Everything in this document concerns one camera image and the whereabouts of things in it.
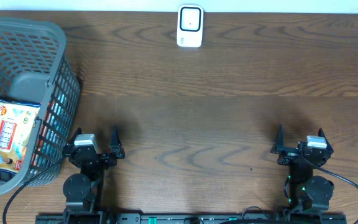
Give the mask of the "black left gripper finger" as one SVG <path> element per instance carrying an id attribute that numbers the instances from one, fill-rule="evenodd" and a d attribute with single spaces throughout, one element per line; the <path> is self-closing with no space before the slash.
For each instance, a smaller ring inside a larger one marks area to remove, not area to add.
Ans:
<path id="1" fill-rule="evenodd" d="M 76 137 L 81 134 L 82 134 L 82 130 L 81 128 L 78 128 L 72 135 L 71 139 L 68 141 L 68 145 L 74 145 Z"/>
<path id="2" fill-rule="evenodd" d="M 118 136 L 117 126 L 113 126 L 109 147 L 113 153 L 122 154 L 122 144 Z"/>

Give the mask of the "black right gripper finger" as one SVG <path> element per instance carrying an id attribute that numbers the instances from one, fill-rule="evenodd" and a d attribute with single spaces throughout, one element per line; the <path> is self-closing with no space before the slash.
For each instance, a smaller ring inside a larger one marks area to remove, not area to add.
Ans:
<path id="1" fill-rule="evenodd" d="M 284 146 L 283 126 L 281 124 L 279 125 L 278 133 L 273 145 L 275 148 Z"/>
<path id="2" fill-rule="evenodd" d="M 322 128 L 319 128 L 318 130 L 318 137 L 323 138 L 325 140 L 326 145 L 329 146 L 329 141 L 327 140 L 326 135 Z"/>

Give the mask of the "yellow snack bag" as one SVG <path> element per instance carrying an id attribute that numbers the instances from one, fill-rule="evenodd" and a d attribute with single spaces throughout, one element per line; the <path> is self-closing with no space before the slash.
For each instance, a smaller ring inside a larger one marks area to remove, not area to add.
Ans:
<path id="1" fill-rule="evenodd" d="M 0 171 L 21 169 L 41 104 L 0 99 Z"/>

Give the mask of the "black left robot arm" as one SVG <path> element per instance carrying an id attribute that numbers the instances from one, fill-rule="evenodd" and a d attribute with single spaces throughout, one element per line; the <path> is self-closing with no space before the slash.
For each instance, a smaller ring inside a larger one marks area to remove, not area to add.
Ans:
<path id="1" fill-rule="evenodd" d="M 117 160 L 125 158 L 117 128 L 113 128 L 108 152 L 99 153 L 96 136 L 77 129 L 64 146 L 63 155 L 80 170 L 63 184 L 66 197 L 63 222 L 116 223 L 116 216 L 101 206 L 101 199 L 105 171 L 116 166 Z"/>

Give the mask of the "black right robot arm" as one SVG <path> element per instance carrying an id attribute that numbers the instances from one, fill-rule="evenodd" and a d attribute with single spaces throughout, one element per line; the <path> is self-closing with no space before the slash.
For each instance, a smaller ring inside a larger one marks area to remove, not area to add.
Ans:
<path id="1" fill-rule="evenodd" d="M 284 195 L 289 207 L 282 212 L 283 219 L 313 218 L 320 222 L 322 213 L 329 209 L 334 190 L 330 180 L 314 175 L 314 170 L 323 166 L 334 152 L 323 130 L 320 129 L 316 136 L 307 136 L 297 147 L 287 147 L 283 127 L 279 126 L 270 152 L 278 155 L 277 164 L 288 167 Z"/>

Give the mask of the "white barcode scanner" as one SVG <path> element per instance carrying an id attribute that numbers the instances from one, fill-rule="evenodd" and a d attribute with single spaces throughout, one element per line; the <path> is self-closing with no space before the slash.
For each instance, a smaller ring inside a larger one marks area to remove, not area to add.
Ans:
<path id="1" fill-rule="evenodd" d="M 198 48 L 203 40 L 204 10 L 201 6 L 184 4 L 178 10 L 177 45 Z"/>

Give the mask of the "grey plastic shopping basket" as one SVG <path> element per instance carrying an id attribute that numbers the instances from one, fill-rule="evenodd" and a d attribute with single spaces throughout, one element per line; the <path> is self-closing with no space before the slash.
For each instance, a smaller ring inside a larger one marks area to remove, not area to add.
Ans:
<path id="1" fill-rule="evenodd" d="M 0 195 L 28 182 L 45 185 L 59 174 L 80 99 L 65 56 L 66 36 L 54 23 L 0 17 L 0 99 L 40 104 L 22 167 L 0 169 Z"/>

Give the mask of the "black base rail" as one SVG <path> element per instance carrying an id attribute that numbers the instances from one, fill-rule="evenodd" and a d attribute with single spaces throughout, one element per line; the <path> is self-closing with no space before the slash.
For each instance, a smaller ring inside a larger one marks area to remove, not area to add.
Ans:
<path id="1" fill-rule="evenodd" d="M 139 213 L 118 213 L 109 215 L 38 215 L 35 223 L 110 223 L 110 224 L 185 224 L 185 223 L 284 223 L 279 218 L 267 217 L 262 213 L 245 215 L 141 215 Z"/>

